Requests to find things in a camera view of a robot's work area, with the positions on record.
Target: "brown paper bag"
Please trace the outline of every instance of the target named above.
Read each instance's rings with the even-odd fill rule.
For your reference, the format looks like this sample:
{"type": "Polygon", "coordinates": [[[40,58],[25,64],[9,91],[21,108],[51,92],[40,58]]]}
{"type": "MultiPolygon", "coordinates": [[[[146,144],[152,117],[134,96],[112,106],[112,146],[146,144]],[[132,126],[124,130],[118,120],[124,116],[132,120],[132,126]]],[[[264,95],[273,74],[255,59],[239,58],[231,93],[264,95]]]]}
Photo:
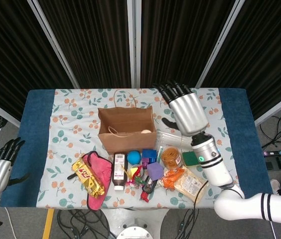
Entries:
{"type": "Polygon", "coordinates": [[[156,142],[156,129],[152,107],[109,109],[99,108],[101,127],[99,138],[109,154],[152,149],[156,142]],[[144,129],[152,133],[141,133],[144,129]]]}

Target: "floral tablecloth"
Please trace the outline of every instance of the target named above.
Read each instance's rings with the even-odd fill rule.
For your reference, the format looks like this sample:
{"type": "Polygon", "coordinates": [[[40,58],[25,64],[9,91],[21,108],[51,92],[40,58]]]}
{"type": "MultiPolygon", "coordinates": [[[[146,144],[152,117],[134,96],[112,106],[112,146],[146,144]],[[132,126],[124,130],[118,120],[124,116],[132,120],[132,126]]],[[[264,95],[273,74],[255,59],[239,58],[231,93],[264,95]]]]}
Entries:
{"type": "MultiPolygon", "coordinates": [[[[87,192],[77,180],[67,180],[72,174],[71,165],[80,155],[91,150],[102,157],[112,160],[104,150],[98,138],[100,119],[98,108],[152,106],[153,119],[157,130],[180,135],[180,132],[168,128],[162,117],[173,121],[173,113],[156,89],[80,89],[55,91],[53,109],[49,126],[49,144],[44,173],[40,182],[40,191],[36,206],[39,208],[82,209],[86,208],[87,192]]],[[[193,89],[205,110],[209,125],[207,133],[212,134],[224,162],[235,182],[238,183],[234,158],[225,118],[222,113],[221,99],[217,88],[193,89]]],[[[200,166],[190,168],[194,174],[206,178],[200,166]]],[[[209,186],[197,207],[213,207],[220,189],[209,186]]],[[[111,183],[103,208],[192,208],[193,203],[177,191],[155,188],[149,196],[149,203],[140,200],[141,188],[126,186],[124,191],[114,191],[111,183]]]]}

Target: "pink oven mitt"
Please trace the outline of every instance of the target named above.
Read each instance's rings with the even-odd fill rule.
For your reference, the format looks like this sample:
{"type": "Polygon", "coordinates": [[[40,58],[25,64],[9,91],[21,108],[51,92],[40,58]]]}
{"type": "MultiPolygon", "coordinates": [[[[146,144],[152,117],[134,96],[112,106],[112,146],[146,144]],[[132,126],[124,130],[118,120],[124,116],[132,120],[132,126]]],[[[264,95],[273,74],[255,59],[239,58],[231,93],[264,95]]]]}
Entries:
{"type": "Polygon", "coordinates": [[[93,169],[105,188],[104,195],[99,196],[98,198],[89,197],[89,195],[87,195],[88,207],[96,211],[101,208],[109,189],[112,174],[112,163],[99,156],[96,151],[91,151],[88,154],[85,154],[83,156],[83,161],[93,169]]]}

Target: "floor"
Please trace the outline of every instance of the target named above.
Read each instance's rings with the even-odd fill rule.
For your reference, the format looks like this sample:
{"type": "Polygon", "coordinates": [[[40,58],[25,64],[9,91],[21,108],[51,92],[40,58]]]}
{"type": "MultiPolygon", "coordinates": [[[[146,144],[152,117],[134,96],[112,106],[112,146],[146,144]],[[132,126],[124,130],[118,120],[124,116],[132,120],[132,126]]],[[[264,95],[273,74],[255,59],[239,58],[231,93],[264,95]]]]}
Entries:
{"type": "MultiPolygon", "coordinates": [[[[263,124],[263,130],[274,135],[276,128],[276,121],[269,119],[263,124]]],[[[259,138],[262,144],[267,142],[267,139],[262,135],[260,129],[257,128],[259,138]]],[[[8,123],[0,132],[0,148],[11,138],[16,138],[18,128],[8,123]]],[[[280,150],[281,144],[278,147],[268,146],[267,150],[280,150]]],[[[270,172],[271,178],[281,179],[281,171],[270,172]]],[[[39,239],[42,238],[42,233],[45,224],[47,210],[36,208],[9,208],[11,220],[14,226],[16,237],[18,239],[39,239]]],[[[57,225],[56,213],[52,223],[51,236],[52,239],[66,238],[63,232],[57,225]]],[[[181,221],[185,211],[184,210],[170,210],[161,227],[161,238],[170,239],[176,236],[178,224],[181,221]]],[[[0,239],[13,239],[13,234],[8,222],[6,212],[0,208],[0,221],[3,225],[0,228],[0,239]]],[[[281,224],[274,224],[277,238],[281,239],[281,224]]],[[[226,238],[226,239],[273,239],[270,223],[262,220],[238,220],[225,221],[219,218],[214,210],[203,209],[200,210],[199,218],[196,222],[195,228],[190,236],[190,239],[201,238],[226,238]]]]}

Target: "bag handle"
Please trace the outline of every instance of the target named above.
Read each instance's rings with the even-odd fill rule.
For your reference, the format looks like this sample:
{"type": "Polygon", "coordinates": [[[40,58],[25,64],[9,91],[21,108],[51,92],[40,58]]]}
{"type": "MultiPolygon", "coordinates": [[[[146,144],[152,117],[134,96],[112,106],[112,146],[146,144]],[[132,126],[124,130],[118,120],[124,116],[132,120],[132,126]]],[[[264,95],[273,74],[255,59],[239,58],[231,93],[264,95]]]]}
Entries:
{"type": "Polygon", "coordinates": [[[116,136],[116,137],[118,137],[118,138],[126,138],[126,137],[130,137],[130,136],[133,135],[132,133],[130,133],[130,135],[124,135],[124,136],[122,136],[122,135],[117,135],[117,134],[118,134],[117,130],[114,129],[113,127],[111,127],[111,126],[108,127],[108,130],[109,130],[109,132],[110,132],[112,135],[114,135],[114,136],[116,136]]]}
{"type": "MultiPolygon", "coordinates": [[[[117,106],[116,106],[116,100],[115,100],[115,94],[116,94],[116,92],[119,91],[119,90],[121,90],[121,89],[116,89],[115,92],[114,92],[114,95],[113,95],[113,101],[114,101],[115,107],[117,107],[117,106]]],[[[132,98],[133,98],[133,101],[134,101],[134,103],[135,103],[135,108],[137,108],[135,97],[133,96],[132,98]]]]}

